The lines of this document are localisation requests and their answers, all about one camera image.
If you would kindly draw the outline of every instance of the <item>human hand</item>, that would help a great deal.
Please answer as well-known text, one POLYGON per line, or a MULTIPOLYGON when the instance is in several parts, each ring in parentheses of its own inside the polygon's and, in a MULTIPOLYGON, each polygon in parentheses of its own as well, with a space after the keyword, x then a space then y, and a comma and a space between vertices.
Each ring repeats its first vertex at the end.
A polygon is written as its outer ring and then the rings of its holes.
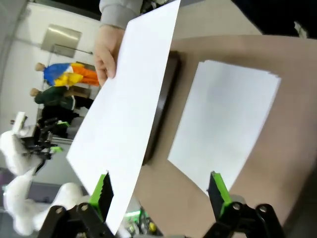
POLYGON ((114 78, 124 30, 110 25, 100 27, 95 42, 95 67, 101 86, 114 78))

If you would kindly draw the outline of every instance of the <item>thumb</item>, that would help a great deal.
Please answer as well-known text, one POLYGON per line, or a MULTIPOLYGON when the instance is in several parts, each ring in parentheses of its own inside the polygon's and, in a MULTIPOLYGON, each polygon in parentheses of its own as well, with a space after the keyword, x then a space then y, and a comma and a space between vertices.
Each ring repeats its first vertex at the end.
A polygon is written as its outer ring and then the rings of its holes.
POLYGON ((114 62, 114 58, 109 52, 108 49, 105 49, 103 52, 100 53, 100 58, 104 62, 106 73, 109 78, 115 77, 116 65, 114 62))

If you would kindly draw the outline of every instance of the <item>green light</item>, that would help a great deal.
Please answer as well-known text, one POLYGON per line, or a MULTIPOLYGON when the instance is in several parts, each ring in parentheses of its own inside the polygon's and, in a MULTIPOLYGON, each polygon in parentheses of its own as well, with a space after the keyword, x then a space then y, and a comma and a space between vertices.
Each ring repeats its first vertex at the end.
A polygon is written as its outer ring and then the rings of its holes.
POLYGON ((136 212, 126 213, 124 216, 125 217, 134 217, 134 216, 139 216, 140 214, 141 214, 141 211, 136 211, 136 212))

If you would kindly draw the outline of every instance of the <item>white paper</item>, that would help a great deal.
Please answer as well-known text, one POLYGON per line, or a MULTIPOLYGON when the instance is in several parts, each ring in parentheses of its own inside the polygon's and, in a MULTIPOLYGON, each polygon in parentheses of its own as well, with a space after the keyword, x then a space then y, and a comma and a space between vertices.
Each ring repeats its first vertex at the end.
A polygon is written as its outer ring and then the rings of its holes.
POLYGON ((106 222, 114 234, 141 169, 179 4, 177 0, 130 21, 117 75, 101 89, 67 155, 89 194, 109 171, 114 197, 106 222))
POLYGON ((280 78, 216 61, 198 65, 168 160, 206 192, 212 171, 230 189, 267 118, 280 78))

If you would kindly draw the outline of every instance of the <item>table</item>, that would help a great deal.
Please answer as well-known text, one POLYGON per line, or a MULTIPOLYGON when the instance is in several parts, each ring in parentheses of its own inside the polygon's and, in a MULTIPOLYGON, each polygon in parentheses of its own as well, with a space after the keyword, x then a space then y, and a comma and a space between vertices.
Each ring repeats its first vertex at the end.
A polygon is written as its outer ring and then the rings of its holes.
POLYGON ((317 155, 317 41, 280 36, 201 37, 174 41, 183 68, 156 152, 134 191, 165 235, 199 238, 214 222, 209 198, 168 160, 198 62, 218 60, 282 78, 263 130, 230 193, 249 206, 271 204, 281 223, 317 155))

